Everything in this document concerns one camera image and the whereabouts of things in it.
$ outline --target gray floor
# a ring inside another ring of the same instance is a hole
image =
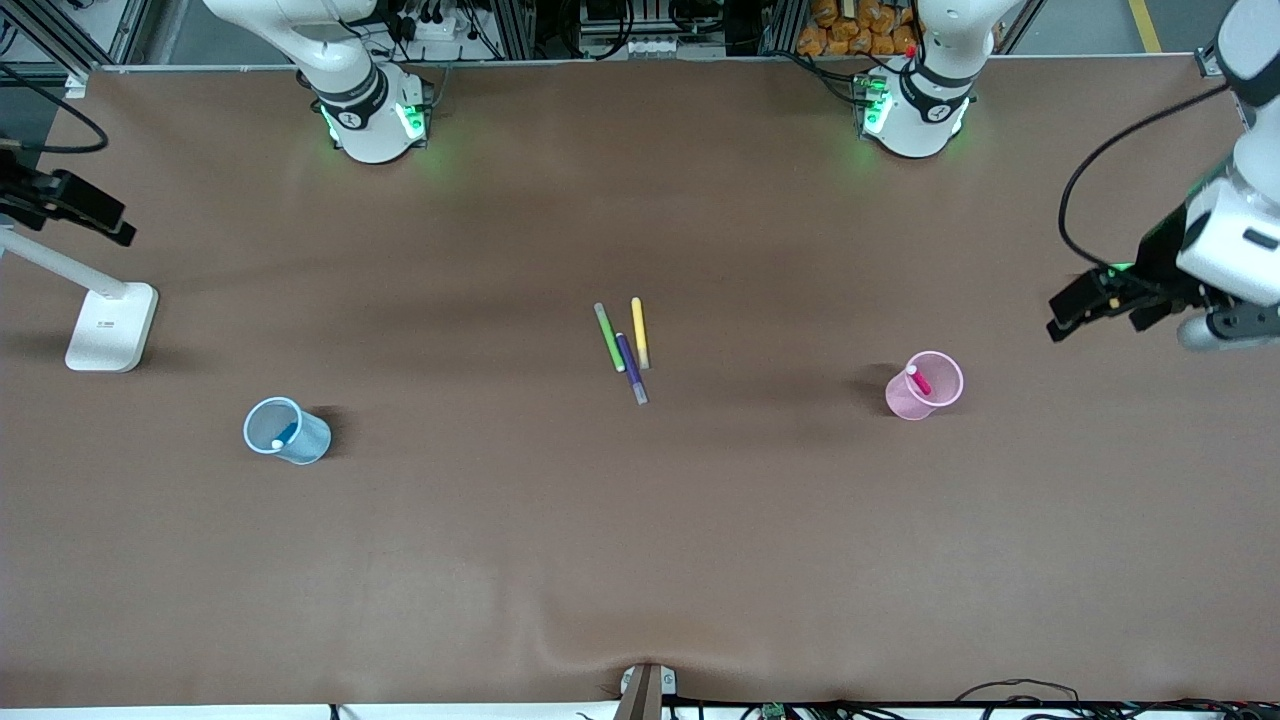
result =
[[[186,0],[170,65],[287,65],[265,40],[218,19],[201,0]]]
[[[1212,41],[1230,8],[1231,0],[1147,0],[1165,53],[1194,50]]]
[[[1015,55],[1142,51],[1142,38],[1125,0],[1050,0],[1014,49]]]

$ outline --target wire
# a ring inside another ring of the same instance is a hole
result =
[[[618,0],[618,37],[613,41],[613,47],[604,55],[596,58],[596,60],[608,60],[609,58],[618,54],[627,46],[627,41],[631,40],[631,29],[636,26],[636,8],[631,4],[631,0]]]
[[[1226,90],[1228,90],[1228,85],[1222,83],[1222,85],[1219,85],[1217,87],[1213,87],[1212,90],[1206,90],[1204,92],[1201,92],[1199,95],[1194,95],[1192,97],[1188,97],[1187,100],[1183,100],[1181,102],[1176,102],[1174,105],[1170,105],[1169,108],[1165,108],[1164,110],[1158,110],[1156,113],[1152,113],[1152,114],[1147,115],[1146,118],[1143,118],[1143,119],[1133,123],[1132,126],[1124,128],[1123,131],[1112,135],[1110,138],[1107,138],[1106,142],[1103,142],[1102,145],[1097,146],[1097,149],[1094,149],[1093,152],[1089,152],[1088,156],[1085,156],[1084,160],[1080,161],[1080,164],[1075,168],[1075,172],[1071,173],[1070,179],[1066,181],[1066,186],[1062,188],[1062,200],[1061,200],[1061,202],[1059,202],[1059,206],[1057,206],[1057,232],[1059,232],[1059,234],[1062,236],[1062,242],[1066,243],[1066,246],[1071,250],[1071,252],[1075,252],[1076,255],[1079,255],[1080,258],[1088,260],[1089,263],[1093,263],[1098,268],[1102,268],[1102,269],[1111,268],[1111,263],[1107,263],[1102,258],[1098,258],[1097,255],[1094,255],[1094,254],[1089,252],[1088,250],[1080,247],[1074,240],[1071,240],[1071,233],[1069,233],[1068,229],[1066,229],[1066,210],[1068,210],[1068,206],[1071,204],[1071,192],[1075,190],[1075,183],[1078,183],[1080,181],[1080,176],[1084,174],[1084,170],[1087,170],[1089,168],[1089,165],[1093,164],[1094,160],[1097,160],[1103,152],[1106,152],[1107,150],[1110,150],[1114,145],[1116,145],[1121,140],[1129,137],[1130,135],[1138,132],[1139,129],[1142,129],[1142,128],[1144,128],[1144,127],[1147,127],[1147,126],[1149,126],[1152,123],[1156,123],[1158,120],[1162,120],[1162,119],[1165,119],[1165,118],[1167,118],[1170,115],[1178,114],[1178,113],[1180,113],[1180,111],[1183,111],[1183,110],[1185,110],[1185,109],[1188,109],[1188,108],[1190,108],[1193,105],[1203,102],[1203,101],[1208,100],[1210,97],[1213,97],[1215,95],[1219,95],[1220,92],[1225,92]],[[1117,272],[1117,275],[1125,275],[1129,279],[1132,279],[1132,281],[1134,281],[1134,282],[1144,286],[1147,290],[1153,290],[1153,291],[1158,291],[1160,290],[1158,286],[1156,286],[1153,283],[1149,283],[1149,282],[1147,282],[1147,281],[1144,281],[1144,279],[1142,279],[1142,278],[1139,278],[1137,275],[1132,275],[1132,274],[1129,274],[1126,272]],[[979,688],[982,688],[982,687],[989,687],[989,685],[979,685]]]
[[[671,0],[671,3],[667,4],[667,19],[669,19],[671,24],[676,26],[676,28],[678,28],[681,32],[687,32],[689,35],[710,35],[713,32],[724,28],[723,6],[721,6],[721,18],[718,20],[708,23],[703,27],[698,27],[696,23],[687,23],[680,18],[678,13],[676,12],[676,8],[682,4],[684,4],[682,0]]]
[[[97,141],[93,145],[44,145],[44,143],[32,145],[32,143],[13,142],[13,141],[10,141],[10,143],[15,143],[22,150],[35,150],[37,152],[50,152],[54,155],[83,155],[86,152],[97,152],[99,150],[106,147],[108,142],[106,133],[102,131],[101,127],[99,127],[97,123],[88,119],[88,115],[81,113],[76,108],[72,108],[61,97],[58,97],[52,92],[49,92],[44,87],[40,87],[38,85],[22,77],[17,72],[14,72],[14,69],[10,68],[8,63],[0,63],[0,72],[13,78],[18,85],[27,87],[28,90],[35,90],[54,105],[58,105],[63,110],[67,110],[68,113],[72,114],[73,118],[84,123],[84,127],[93,131],[93,135],[97,136]]]
[[[471,4],[471,0],[460,0],[458,6],[462,8],[462,14],[467,17],[471,27],[475,28],[476,33],[480,36],[480,42],[483,42],[485,49],[489,50],[493,59],[504,59],[502,53],[498,51],[498,46],[489,40],[489,33],[484,31],[484,26],[480,23],[479,13],[476,13],[475,5]]]
[[[462,59],[462,49],[458,47],[458,60],[461,59]],[[440,78],[440,88],[431,95],[430,108],[433,110],[435,109],[436,105],[440,104],[440,100],[444,100],[444,88],[449,87],[449,76],[453,74],[453,63],[444,65],[444,77]]]
[[[960,693],[959,696],[956,696],[955,702],[960,702],[964,698],[972,696],[973,693],[975,693],[978,691],[983,691],[983,689],[987,689],[987,688],[998,688],[998,687],[1005,687],[1005,685],[1041,685],[1043,688],[1053,688],[1055,691],[1062,692],[1068,697],[1070,697],[1071,700],[1074,700],[1076,705],[1080,703],[1080,693],[1075,692],[1075,688],[1069,687],[1069,685],[1062,685],[1062,684],[1059,684],[1059,683],[1046,683],[1044,680],[1036,680],[1036,679],[1032,679],[1032,678],[1014,678],[1014,679],[1010,679],[1010,680],[995,680],[995,682],[991,682],[991,683],[983,683],[980,685],[974,685],[974,687],[966,689],[965,692]]]
[[[877,65],[884,68],[886,70],[888,70],[888,72],[891,72],[891,73],[893,73],[896,76],[902,74],[902,70],[899,70],[899,69],[895,69],[895,68],[890,67],[888,63],[886,63],[884,60],[881,60],[879,58],[877,58],[876,55],[872,55],[870,53],[864,53],[861,50],[855,50],[855,51],[850,53],[850,55],[859,55],[861,58],[867,58],[872,63],[876,63]]]
[[[573,40],[570,37],[571,22],[568,18],[568,10],[572,4],[573,0],[561,0],[559,17],[557,18],[557,24],[559,27],[557,29],[559,32],[561,42],[564,44],[564,49],[568,50],[568,56],[577,59],[582,56],[582,49],[575,45]]]
[[[13,44],[18,42],[17,26],[9,24],[9,20],[3,20],[3,23],[4,24],[0,24],[0,45],[4,45],[4,47],[0,49],[0,56],[8,55],[9,51],[13,50]]]
[[[920,31],[920,9],[915,0],[911,0],[911,27],[915,29],[915,51],[919,54],[919,63],[924,63],[924,33]]]
[[[852,97],[850,95],[845,95],[844,92],[840,91],[840,88],[836,85],[833,85],[833,82],[845,82],[845,83],[852,82],[854,81],[854,76],[845,76],[845,74],[840,74],[840,73],[833,73],[831,70],[824,70],[824,69],[819,68],[817,63],[813,61],[813,58],[803,58],[800,55],[796,55],[795,53],[788,53],[786,50],[769,50],[769,51],[764,53],[764,56],[769,56],[769,55],[777,55],[778,58],[786,58],[786,59],[791,60],[792,63],[800,65],[801,68],[804,68],[805,72],[812,73],[814,77],[817,77],[819,81],[822,81],[822,86],[827,88],[827,92],[835,95],[841,101],[847,102],[849,105],[859,106],[859,108],[867,104],[863,100],[858,100],[856,97]]]
[[[404,60],[403,61],[410,63],[411,60],[408,59],[408,50],[404,49],[404,44],[401,42],[401,38],[399,38],[399,28],[397,27],[396,29],[392,29],[392,20],[388,19],[387,13],[384,13],[381,10],[381,8],[378,9],[378,17],[381,18],[383,19],[383,24],[387,26],[387,35],[392,38],[392,42],[396,44],[397,49],[399,49],[401,55],[404,55]],[[392,58],[390,59],[392,60],[396,59],[394,51],[392,51]]]
[[[356,28],[351,27],[349,24],[347,24],[346,20],[338,20],[338,24],[342,26],[342,29],[344,29],[344,31],[349,32],[351,35],[356,36],[361,42],[367,42],[367,44],[372,45],[374,47],[379,47],[379,49],[381,49],[385,53],[390,53],[390,50],[392,50],[390,47],[388,47],[388,46],[385,46],[385,45],[383,45],[380,42],[374,42],[374,38],[370,37],[372,35],[371,32],[370,33],[362,33],[362,32],[357,31]]]

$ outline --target cup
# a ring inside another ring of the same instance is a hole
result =
[[[268,397],[244,416],[244,445],[294,465],[310,465],[329,450],[329,424],[288,397]]]
[[[915,368],[929,392],[911,378],[908,368]],[[956,361],[943,355],[925,350],[915,354],[902,372],[884,387],[884,401],[895,415],[904,420],[923,420],[938,407],[946,407],[960,397],[964,391],[964,373]]]

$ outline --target purple marker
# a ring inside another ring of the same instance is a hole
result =
[[[613,340],[618,341],[618,350],[622,351],[622,364],[627,368],[627,379],[631,380],[631,389],[636,393],[636,405],[649,402],[649,396],[644,391],[644,380],[640,379],[640,366],[636,365],[636,357],[631,354],[627,336],[614,333]]]

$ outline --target yellow marker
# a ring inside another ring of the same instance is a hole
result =
[[[640,355],[640,369],[649,369],[649,336],[644,332],[644,306],[639,297],[631,299],[631,322],[636,329],[636,354]]]

